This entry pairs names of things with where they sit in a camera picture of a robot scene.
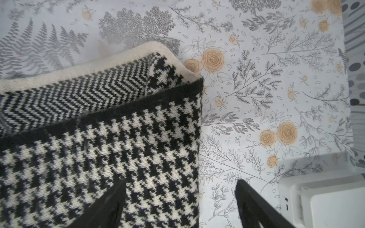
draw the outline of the botanical print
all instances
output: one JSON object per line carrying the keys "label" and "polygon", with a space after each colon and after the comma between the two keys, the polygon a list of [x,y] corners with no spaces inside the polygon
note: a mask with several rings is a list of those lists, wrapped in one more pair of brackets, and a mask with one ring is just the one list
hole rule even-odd
{"label": "botanical print", "polygon": [[231,131],[235,130],[239,134],[244,134],[245,132],[260,130],[259,124],[255,123],[252,118],[244,118],[241,123],[236,123],[236,114],[233,112],[228,112],[222,116],[218,116],[217,113],[205,115],[201,118],[202,127],[210,127],[210,132],[215,135],[225,134],[230,135]]}
{"label": "botanical print", "polygon": [[330,24],[328,23],[328,21],[323,20],[319,23],[319,30],[321,32],[326,32],[326,31],[328,31],[329,26],[330,26]]}
{"label": "botanical print", "polygon": [[295,23],[294,17],[286,17],[284,13],[276,11],[275,13],[268,13],[266,17],[256,15],[252,20],[247,19],[247,21],[242,22],[243,26],[248,27],[251,31],[258,30],[260,26],[264,25],[263,29],[271,34],[277,29],[284,30],[290,28]]}
{"label": "botanical print", "polygon": [[272,41],[268,44],[270,52],[267,52],[265,55],[274,55],[277,63],[282,67],[289,65],[298,66],[303,63],[317,73],[323,71],[325,66],[322,63],[323,54],[329,56],[336,54],[335,43],[331,33],[320,34],[319,31],[312,31],[304,38],[295,35],[290,39],[280,34],[274,39],[285,41],[285,51],[271,51],[271,48],[277,48],[277,43],[281,43]]}
{"label": "botanical print", "polygon": [[262,107],[268,109],[273,95],[271,90],[277,90],[280,80],[271,77],[279,77],[282,69],[275,68],[275,63],[269,61],[265,65],[264,73],[256,69],[256,64],[249,58],[249,51],[244,50],[238,60],[237,72],[232,73],[233,92],[226,95],[235,96],[238,101],[250,104],[253,103],[257,110]]}
{"label": "botanical print", "polygon": [[306,158],[310,158],[312,156],[318,158],[321,147],[325,147],[327,145],[327,143],[324,141],[325,138],[320,138],[320,135],[323,133],[324,125],[321,124],[315,127],[308,123],[307,119],[322,122],[322,113],[324,113],[324,111],[320,105],[312,106],[312,108],[308,111],[299,111],[297,108],[295,108],[295,110],[300,114],[300,127],[304,127],[306,129],[306,133],[308,134],[307,136],[302,135],[300,138],[300,146],[303,146],[304,149],[307,149],[307,147],[310,148],[308,152],[304,153],[304,156]]}
{"label": "botanical print", "polygon": [[319,172],[323,171],[323,166],[321,164],[315,164],[313,162],[310,162],[310,163],[305,164],[302,167],[298,167],[297,163],[298,163],[297,161],[290,163],[290,166],[288,168],[286,168],[285,165],[277,166],[276,170],[273,172],[274,177],[264,185],[264,187],[261,189],[260,193],[267,185],[278,184],[280,178],[292,177],[292,176],[296,176],[296,175],[303,175],[303,174],[307,174],[310,172],[319,173]]}
{"label": "botanical print", "polygon": [[215,40],[207,40],[206,38],[193,39],[190,45],[182,48],[181,53],[192,51],[190,59],[185,61],[185,65],[191,67],[191,71],[200,73],[204,78],[209,76],[211,79],[210,86],[213,87],[215,82],[225,82],[231,77],[223,72],[221,68],[225,64],[224,54],[227,52],[222,47],[215,46]]}
{"label": "botanical print", "polygon": [[242,10],[244,13],[250,11],[256,15],[256,10],[262,11],[264,8],[277,9],[281,5],[280,0],[229,0],[235,10]]}
{"label": "botanical print", "polygon": [[178,22],[181,22],[181,25],[190,28],[193,24],[196,26],[196,30],[204,33],[203,26],[210,28],[213,31],[222,33],[222,29],[225,32],[230,32],[233,30],[233,25],[231,22],[220,23],[219,25],[216,22],[216,18],[210,17],[208,20],[205,20],[205,14],[200,12],[198,16],[186,15],[191,9],[191,6],[187,6],[184,8],[178,7],[169,7],[172,11],[174,11],[177,16],[176,19]]}
{"label": "botanical print", "polygon": [[353,148],[351,118],[341,118],[338,121],[338,127],[336,130],[333,133],[326,132],[325,135],[326,137],[330,135],[333,138],[337,148],[341,152],[345,152],[346,159],[355,165],[354,155],[356,154],[356,151]]}
{"label": "botanical print", "polygon": [[[212,195],[210,196],[210,198],[212,200],[214,200],[214,211],[213,211],[213,216],[208,220],[212,220],[215,216],[221,216],[221,217],[225,217],[228,218],[228,214],[231,212],[234,212],[238,209],[237,207],[237,202],[235,199],[235,195],[234,195],[234,189],[232,188],[231,190],[229,190],[228,188],[225,188],[224,185],[220,187],[220,184],[216,184],[215,186],[213,185],[211,187],[212,191]],[[230,196],[232,198],[231,202],[227,205],[226,208],[222,209],[222,205],[223,203],[220,203],[221,201],[225,201],[227,200],[226,198],[226,193],[230,192],[232,193],[232,196]]]}
{"label": "botanical print", "polygon": [[12,0],[0,77],[166,45],[204,78],[199,228],[237,228],[238,179],[280,211],[281,178],[356,163],[341,11],[340,0]]}
{"label": "botanical print", "polygon": [[168,33],[175,27],[169,11],[161,11],[152,7],[145,16],[123,8],[118,11],[116,18],[106,12],[99,21],[100,36],[108,43],[124,42],[128,47],[136,47],[148,41],[159,41],[177,55],[180,40],[169,38]]}
{"label": "botanical print", "polygon": [[42,12],[44,8],[47,12],[53,13],[54,8],[59,5],[66,6],[66,12],[69,13],[73,7],[85,2],[86,0],[38,0],[38,1],[23,1],[23,0],[13,0],[13,2],[19,6],[19,9],[14,8],[8,14],[11,20],[17,21],[22,18],[25,11],[32,11],[34,14],[38,15]]}
{"label": "botanical print", "polygon": [[39,31],[34,31],[33,21],[22,32],[17,22],[0,40],[0,78],[30,77],[64,68],[62,62],[75,65],[73,53],[80,54],[88,34],[66,31],[61,27],[57,35],[56,27],[47,28],[43,23]]}
{"label": "botanical print", "polygon": [[85,6],[85,8],[82,9],[82,17],[85,20],[91,20],[92,21],[92,16],[96,11],[93,9],[89,9],[87,6]]}
{"label": "botanical print", "polygon": [[302,152],[293,144],[298,138],[298,128],[300,125],[293,123],[291,115],[285,115],[284,112],[271,112],[270,115],[264,116],[260,123],[270,124],[260,135],[260,143],[254,146],[266,148],[267,154],[279,155],[280,159],[285,159],[287,155],[297,156]]}
{"label": "botanical print", "polygon": [[332,85],[328,84],[322,92],[318,92],[316,96],[312,97],[303,92],[307,97],[323,102],[323,107],[329,109],[332,112],[338,112],[339,104],[343,104],[345,107],[350,107],[349,94],[347,88],[341,84],[340,89],[335,89],[337,93],[332,93]]}

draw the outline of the houndstooth blanket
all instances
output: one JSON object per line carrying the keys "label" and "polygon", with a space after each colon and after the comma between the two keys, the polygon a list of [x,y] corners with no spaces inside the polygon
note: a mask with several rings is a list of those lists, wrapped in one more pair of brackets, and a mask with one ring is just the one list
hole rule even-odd
{"label": "houndstooth blanket", "polygon": [[126,181],[119,227],[197,227],[203,79],[159,43],[0,82],[0,227],[66,227]]}

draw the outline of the orange rose illustration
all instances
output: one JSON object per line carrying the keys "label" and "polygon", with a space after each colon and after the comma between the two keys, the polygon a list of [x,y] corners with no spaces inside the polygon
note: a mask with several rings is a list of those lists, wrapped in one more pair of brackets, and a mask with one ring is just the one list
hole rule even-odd
{"label": "orange rose illustration", "polygon": [[327,1],[328,9],[334,15],[341,15],[342,8],[341,8],[341,0],[328,0]]}
{"label": "orange rose illustration", "polygon": [[278,158],[276,157],[276,155],[271,155],[270,157],[268,157],[268,166],[270,168],[274,168],[275,166],[277,166],[278,164]]}
{"label": "orange rose illustration", "polygon": [[219,71],[224,65],[224,56],[221,51],[209,48],[203,53],[203,65],[209,72]]}
{"label": "orange rose illustration", "polygon": [[185,61],[185,67],[194,73],[199,73],[203,68],[203,64],[196,59],[188,59]]}
{"label": "orange rose illustration", "polygon": [[284,145],[293,144],[297,138],[297,129],[292,122],[283,122],[278,128],[278,138]]}
{"label": "orange rose illustration", "polygon": [[325,32],[325,31],[328,31],[328,28],[329,28],[330,24],[328,23],[327,20],[323,20],[319,23],[319,30],[321,32]]}
{"label": "orange rose illustration", "polygon": [[327,2],[324,0],[313,0],[311,7],[313,12],[322,14],[327,9]]}
{"label": "orange rose illustration", "polygon": [[269,130],[265,130],[260,134],[260,143],[266,148],[271,146],[277,140],[277,136]]}

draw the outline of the black knit border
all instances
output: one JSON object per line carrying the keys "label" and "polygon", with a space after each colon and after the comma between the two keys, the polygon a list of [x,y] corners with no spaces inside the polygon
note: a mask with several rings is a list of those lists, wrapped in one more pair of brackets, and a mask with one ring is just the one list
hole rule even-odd
{"label": "black knit border", "polygon": [[203,78],[197,81],[167,89],[156,94],[132,101],[127,104],[116,106],[110,109],[89,113],[85,116],[75,117],[63,122],[47,125],[15,135],[0,138],[0,151],[14,148],[20,145],[34,144],[36,141],[47,142],[51,136],[62,138],[66,132],[73,133],[80,126],[94,125],[109,119],[116,119],[129,113],[149,109],[161,103],[181,100],[186,97],[193,97],[203,90]]}

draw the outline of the knitted blanket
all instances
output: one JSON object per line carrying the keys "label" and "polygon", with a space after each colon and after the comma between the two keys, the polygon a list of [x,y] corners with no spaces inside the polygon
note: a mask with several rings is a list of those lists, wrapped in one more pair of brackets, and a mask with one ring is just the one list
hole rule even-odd
{"label": "knitted blanket", "polygon": [[0,227],[66,227],[126,182],[119,227],[197,227],[203,79],[159,43],[0,82]]}

